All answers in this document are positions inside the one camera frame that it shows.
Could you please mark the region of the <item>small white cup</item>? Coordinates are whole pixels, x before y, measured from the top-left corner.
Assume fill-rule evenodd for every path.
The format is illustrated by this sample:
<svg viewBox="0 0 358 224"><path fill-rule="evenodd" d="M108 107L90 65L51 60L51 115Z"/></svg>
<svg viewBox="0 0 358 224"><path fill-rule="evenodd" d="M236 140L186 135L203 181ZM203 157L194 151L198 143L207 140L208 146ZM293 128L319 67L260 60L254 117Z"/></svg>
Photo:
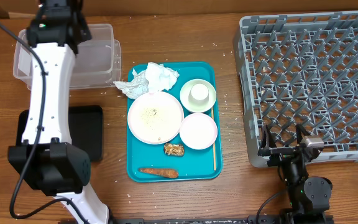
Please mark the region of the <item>small white cup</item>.
<svg viewBox="0 0 358 224"><path fill-rule="evenodd" d="M208 87L202 83L197 83L191 88L190 95L195 101L205 101L209 96Z"/></svg>

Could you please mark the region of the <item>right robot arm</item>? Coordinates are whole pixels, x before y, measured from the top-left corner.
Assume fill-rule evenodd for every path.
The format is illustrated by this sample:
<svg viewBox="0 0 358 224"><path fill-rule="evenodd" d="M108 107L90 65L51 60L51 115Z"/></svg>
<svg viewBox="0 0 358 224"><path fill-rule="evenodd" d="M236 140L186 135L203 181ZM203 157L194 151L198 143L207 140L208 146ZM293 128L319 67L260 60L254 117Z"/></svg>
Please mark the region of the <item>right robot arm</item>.
<svg viewBox="0 0 358 224"><path fill-rule="evenodd" d="M309 133L301 124L296 125L295 147L277 147L267 125L262 128L259 156L267 156L267 165L276 167L285 189L268 198L258 209L256 223L333 223L327 217L333 184L325 177L309 176L306 164L316 159L324 149L323 140ZM290 208L282 209L274 217L261 217L261 211L281 194L288 194Z"/></svg>

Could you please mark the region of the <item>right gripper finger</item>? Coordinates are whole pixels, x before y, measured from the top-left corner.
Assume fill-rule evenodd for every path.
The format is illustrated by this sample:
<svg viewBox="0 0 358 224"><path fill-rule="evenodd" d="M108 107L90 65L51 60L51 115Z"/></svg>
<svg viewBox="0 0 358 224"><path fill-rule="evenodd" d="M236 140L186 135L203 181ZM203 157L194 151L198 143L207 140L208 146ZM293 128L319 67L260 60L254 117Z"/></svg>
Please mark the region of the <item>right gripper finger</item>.
<svg viewBox="0 0 358 224"><path fill-rule="evenodd" d="M262 127L262 140L260 143L260 149L276 148L275 138L270 132L270 128L267 124Z"/></svg>
<svg viewBox="0 0 358 224"><path fill-rule="evenodd" d="M297 124L295 126L296 128L296 140L297 140L297 143L300 144L302 139L305 137L305 136L309 136L310 135L310 132L308 132L304 126L302 124Z"/></svg>

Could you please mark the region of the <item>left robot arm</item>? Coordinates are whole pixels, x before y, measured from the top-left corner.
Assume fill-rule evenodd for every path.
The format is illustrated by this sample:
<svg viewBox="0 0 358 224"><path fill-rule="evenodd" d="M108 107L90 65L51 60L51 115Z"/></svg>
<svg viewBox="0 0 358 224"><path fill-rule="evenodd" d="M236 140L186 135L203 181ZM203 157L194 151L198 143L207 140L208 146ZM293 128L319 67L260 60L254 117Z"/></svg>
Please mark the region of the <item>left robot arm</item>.
<svg viewBox="0 0 358 224"><path fill-rule="evenodd" d="M70 80L78 45L91 39L82 13L83 1L41 1L18 41L32 54L32 87L25 130L18 146L8 149L8 161L19 173L9 212L25 219L60 202L78 223L112 223L107 205L90 184L88 154L72 144L68 125ZM53 200L25 215L14 211L21 184Z"/></svg>

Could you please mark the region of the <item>white tissue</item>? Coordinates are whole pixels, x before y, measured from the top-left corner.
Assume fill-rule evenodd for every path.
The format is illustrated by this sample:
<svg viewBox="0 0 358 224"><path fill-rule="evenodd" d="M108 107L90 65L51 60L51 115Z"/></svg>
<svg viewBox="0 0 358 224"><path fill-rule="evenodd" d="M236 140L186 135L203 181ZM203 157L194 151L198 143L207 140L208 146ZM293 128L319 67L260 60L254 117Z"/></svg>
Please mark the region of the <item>white tissue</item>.
<svg viewBox="0 0 358 224"><path fill-rule="evenodd" d="M144 74L145 79L148 81L149 93L170 90L180 76L177 71L153 62L147 64Z"/></svg>
<svg viewBox="0 0 358 224"><path fill-rule="evenodd" d="M128 98L135 100L149 91L149 81L145 77L145 70L140 73L133 70L132 74L134 78L130 82L115 81L113 83Z"/></svg>

